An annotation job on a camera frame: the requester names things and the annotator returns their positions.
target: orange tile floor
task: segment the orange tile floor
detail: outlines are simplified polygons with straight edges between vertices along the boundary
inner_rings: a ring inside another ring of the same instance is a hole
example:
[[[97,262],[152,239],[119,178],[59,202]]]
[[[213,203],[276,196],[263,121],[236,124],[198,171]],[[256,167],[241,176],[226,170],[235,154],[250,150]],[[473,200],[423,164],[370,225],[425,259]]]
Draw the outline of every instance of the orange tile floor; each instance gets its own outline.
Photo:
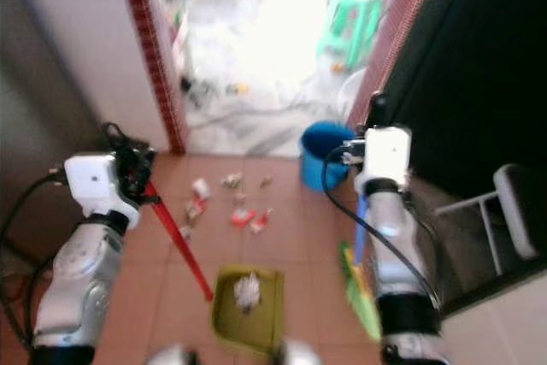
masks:
[[[273,208],[256,236],[232,226],[233,193],[223,176],[244,173],[247,206]],[[272,185],[260,188],[262,178]],[[363,331],[345,299],[338,243],[351,241],[353,223],[323,194],[300,183],[297,160],[210,156],[159,156],[152,180],[182,224],[191,182],[205,178],[212,190],[190,247],[211,285],[220,266],[243,262],[285,272],[285,335],[313,345],[325,365],[379,364],[379,347]],[[355,207],[351,179],[336,190]],[[3,326],[1,363],[23,364],[24,355]],[[96,365],[140,365],[153,351],[175,342],[198,351],[203,365],[265,363],[225,348],[209,326],[209,305],[179,252],[150,208],[126,236],[123,267],[111,298]]]

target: green broom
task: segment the green broom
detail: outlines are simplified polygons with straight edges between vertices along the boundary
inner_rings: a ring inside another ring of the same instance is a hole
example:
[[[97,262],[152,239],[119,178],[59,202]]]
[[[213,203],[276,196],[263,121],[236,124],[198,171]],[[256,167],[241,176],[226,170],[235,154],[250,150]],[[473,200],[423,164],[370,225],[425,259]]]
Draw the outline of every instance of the green broom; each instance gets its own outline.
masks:
[[[346,277],[345,296],[351,308],[356,312],[359,322],[367,331],[368,336],[374,341],[379,341],[381,338],[381,325],[378,310],[362,265],[354,265],[353,252],[345,241],[340,243],[339,253]]]

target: wall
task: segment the wall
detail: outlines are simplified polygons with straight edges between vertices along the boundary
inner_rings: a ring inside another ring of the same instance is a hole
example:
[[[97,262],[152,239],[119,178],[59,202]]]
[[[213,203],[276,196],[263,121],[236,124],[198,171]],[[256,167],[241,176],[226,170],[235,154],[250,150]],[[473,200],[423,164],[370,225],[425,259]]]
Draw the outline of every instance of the wall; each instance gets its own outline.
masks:
[[[35,179],[76,151],[102,146],[96,120],[38,34],[21,0],[0,0],[0,204],[2,217]],[[81,218],[67,188],[47,186],[26,204],[9,235],[48,256]]]
[[[101,121],[168,150],[126,0],[31,0]]]
[[[450,317],[444,336],[455,365],[543,365],[547,274]]]

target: black cable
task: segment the black cable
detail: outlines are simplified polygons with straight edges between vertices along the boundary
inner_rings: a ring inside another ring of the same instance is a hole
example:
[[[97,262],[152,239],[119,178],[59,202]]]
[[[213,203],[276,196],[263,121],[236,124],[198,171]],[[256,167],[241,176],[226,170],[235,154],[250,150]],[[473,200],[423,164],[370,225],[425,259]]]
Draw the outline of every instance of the black cable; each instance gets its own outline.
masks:
[[[347,150],[348,150],[347,147],[338,147],[326,155],[325,161],[323,162],[323,170],[321,172],[321,183],[323,185],[323,191],[325,192],[326,196],[331,200],[331,202],[335,206],[337,206],[344,214],[346,214],[348,217],[350,217],[353,221],[355,221],[360,226],[363,226],[373,237],[378,239],[380,243],[382,243],[389,251],[391,251],[393,255],[396,256],[406,266],[406,268],[409,269],[412,275],[416,277],[416,279],[420,282],[421,286],[424,288],[424,290],[426,290],[426,292],[429,294],[430,298],[434,301],[434,303],[437,306],[439,306],[437,293],[435,292],[435,290],[433,290],[433,288],[431,287],[431,284],[429,284],[429,281],[427,281],[426,277],[420,274],[420,272],[416,269],[416,267],[412,265],[412,262],[410,262],[409,259],[406,256],[404,256],[404,254],[395,245],[393,245],[386,237],[384,237],[382,233],[380,233],[375,228],[369,226],[362,218],[360,218],[350,209],[347,209],[345,206],[343,206],[343,204],[341,204],[330,193],[328,186],[326,184],[326,169],[328,167],[328,164],[330,162],[333,162],[332,159],[335,156],[340,156],[342,153],[346,152]]]
[[[15,336],[19,339],[19,342],[21,343],[21,345],[23,345],[23,348],[28,352],[32,350],[32,346],[28,343],[26,339],[26,335],[23,332],[21,325],[17,321],[15,312],[11,308],[11,304],[8,299],[8,294],[6,292],[6,289],[3,283],[2,246],[3,246],[4,240],[6,239],[8,235],[8,231],[11,228],[11,225],[15,217],[21,210],[21,207],[23,206],[23,204],[31,196],[31,194],[35,190],[37,190],[40,186],[44,185],[45,183],[56,181],[56,179],[57,179],[57,174],[48,174],[42,177],[41,179],[34,181],[31,185],[29,185],[27,189],[20,195],[20,197],[15,202],[13,208],[8,213],[8,216],[6,217],[6,220],[2,225],[2,229],[0,229],[0,303],[2,303],[3,312],[6,315],[9,325],[13,329]]]
[[[38,280],[42,277],[44,272],[51,267],[55,256],[56,254],[47,257],[38,267],[36,267],[36,269],[32,273],[32,277],[28,284],[28,287],[26,288],[25,299],[23,301],[23,323],[25,324],[26,340],[28,341],[28,344],[32,344],[32,337],[34,334],[32,328],[32,297],[34,296],[34,292],[36,291],[36,285],[38,284]]]

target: marble floor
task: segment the marble floor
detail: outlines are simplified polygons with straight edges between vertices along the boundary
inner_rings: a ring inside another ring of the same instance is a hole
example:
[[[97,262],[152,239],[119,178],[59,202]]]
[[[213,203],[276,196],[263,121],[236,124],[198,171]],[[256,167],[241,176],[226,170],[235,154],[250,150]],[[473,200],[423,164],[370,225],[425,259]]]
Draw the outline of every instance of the marble floor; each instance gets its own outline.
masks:
[[[326,0],[168,0],[183,10],[195,78],[211,87],[201,109],[188,102],[191,153],[299,155],[303,131],[344,122],[357,87],[333,73],[336,56],[315,55]],[[226,93],[244,84],[246,93]]]

